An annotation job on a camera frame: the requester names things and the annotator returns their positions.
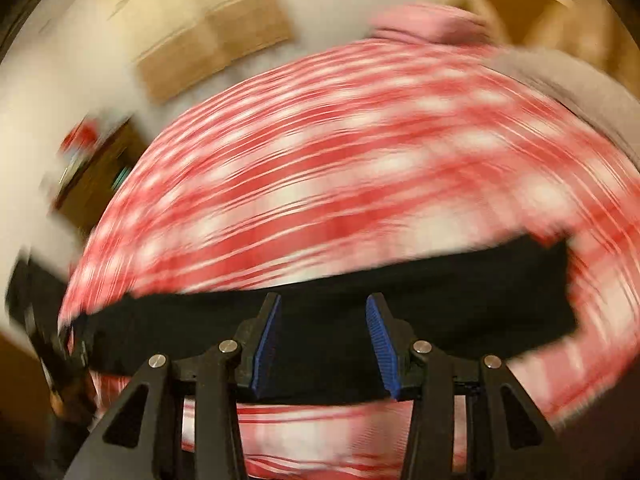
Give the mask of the black pants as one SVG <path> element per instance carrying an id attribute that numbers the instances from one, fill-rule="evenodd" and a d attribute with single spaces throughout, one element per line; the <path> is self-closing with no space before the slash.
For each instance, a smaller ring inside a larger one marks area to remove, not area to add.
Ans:
<path id="1" fill-rule="evenodd" d="M 381 266 L 278 288 L 281 325 L 264 400 L 340 405 L 386 395 L 366 323 L 372 294 L 395 318 L 450 356 L 512 358 L 576 330 L 567 297 L 566 238 L 521 235 L 476 252 Z M 163 353 L 198 356 L 255 316 L 262 289 L 125 296 L 73 320 L 91 368 L 129 377 Z"/>

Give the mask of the brown wooden desk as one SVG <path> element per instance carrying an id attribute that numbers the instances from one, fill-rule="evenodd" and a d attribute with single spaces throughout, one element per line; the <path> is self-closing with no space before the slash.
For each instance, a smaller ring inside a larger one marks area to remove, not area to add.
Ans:
<path id="1" fill-rule="evenodd" d="M 136 124 L 127 118 L 80 165 L 56 194 L 52 211 L 82 238 L 99 223 L 119 182 L 134 169 L 148 148 Z"/>

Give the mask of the red gift bag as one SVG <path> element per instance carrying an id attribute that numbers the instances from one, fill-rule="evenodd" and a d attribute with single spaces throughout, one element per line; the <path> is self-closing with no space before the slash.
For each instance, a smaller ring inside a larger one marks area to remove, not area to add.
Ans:
<path id="1" fill-rule="evenodd" d="M 99 128 L 92 118 L 84 118 L 70 130 L 63 139 L 58 152 L 68 154 L 74 151 L 87 151 L 94 148 L 99 140 Z"/>

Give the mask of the red plaid bed cover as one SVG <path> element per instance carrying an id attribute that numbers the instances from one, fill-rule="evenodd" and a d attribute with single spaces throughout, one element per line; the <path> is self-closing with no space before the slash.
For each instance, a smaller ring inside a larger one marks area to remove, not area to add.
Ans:
<path id="1" fill-rule="evenodd" d="M 553 426 L 639 355 L 639 173 L 491 47 L 366 39 L 190 108 L 106 207 L 58 317 L 163 350 L 254 292 L 419 272 L 438 343 L 507 356 Z"/>

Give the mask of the striped grey pillow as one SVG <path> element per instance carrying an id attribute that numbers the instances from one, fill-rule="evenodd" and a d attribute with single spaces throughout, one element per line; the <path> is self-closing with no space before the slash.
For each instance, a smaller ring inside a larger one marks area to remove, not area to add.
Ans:
<path id="1" fill-rule="evenodd" d="M 485 66 L 558 101 L 638 165 L 639 100 L 618 81 L 550 49 L 503 49 Z"/>

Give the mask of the pink folded blanket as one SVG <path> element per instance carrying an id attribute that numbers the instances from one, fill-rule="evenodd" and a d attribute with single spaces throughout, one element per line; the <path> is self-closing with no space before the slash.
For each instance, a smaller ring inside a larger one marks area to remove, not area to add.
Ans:
<path id="1" fill-rule="evenodd" d="M 403 44 L 490 44 L 488 24 L 455 6 L 410 3 L 393 6 L 370 19 L 372 36 Z"/>

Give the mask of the beige window curtain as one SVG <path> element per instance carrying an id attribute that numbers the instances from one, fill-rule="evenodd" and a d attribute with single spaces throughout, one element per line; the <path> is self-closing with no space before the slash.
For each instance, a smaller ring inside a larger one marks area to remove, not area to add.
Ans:
<path id="1" fill-rule="evenodd" d="M 280 0 L 102 2 L 156 104 L 293 37 Z"/>

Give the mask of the cream wooden headboard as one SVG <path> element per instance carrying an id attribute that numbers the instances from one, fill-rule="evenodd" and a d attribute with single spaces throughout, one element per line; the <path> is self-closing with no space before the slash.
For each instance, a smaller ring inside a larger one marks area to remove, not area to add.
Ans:
<path id="1" fill-rule="evenodd" d="M 437 0 L 479 15 L 495 44 L 560 50 L 616 79 L 634 50 L 606 0 Z"/>

